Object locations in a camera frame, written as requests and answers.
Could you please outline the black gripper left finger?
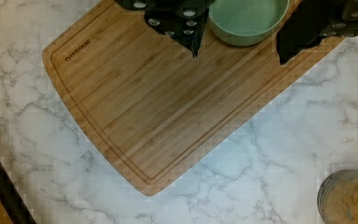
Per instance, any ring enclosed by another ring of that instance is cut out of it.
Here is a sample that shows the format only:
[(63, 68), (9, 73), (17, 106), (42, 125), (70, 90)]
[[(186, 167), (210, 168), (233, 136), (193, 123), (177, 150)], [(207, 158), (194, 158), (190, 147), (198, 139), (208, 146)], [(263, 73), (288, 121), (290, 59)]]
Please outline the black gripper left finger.
[(188, 49), (196, 58), (200, 50), (209, 7), (215, 0), (115, 0), (127, 10), (142, 10), (145, 23)]

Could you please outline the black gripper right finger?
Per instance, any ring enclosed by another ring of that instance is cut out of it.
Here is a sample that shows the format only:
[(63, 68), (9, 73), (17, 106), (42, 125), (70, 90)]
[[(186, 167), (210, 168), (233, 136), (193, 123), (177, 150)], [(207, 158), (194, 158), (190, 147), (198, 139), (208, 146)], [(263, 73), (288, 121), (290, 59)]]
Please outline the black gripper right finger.
[(358, 36), (358, 0), (302, 0), (277, 33), (280, 64), (332, 36)]

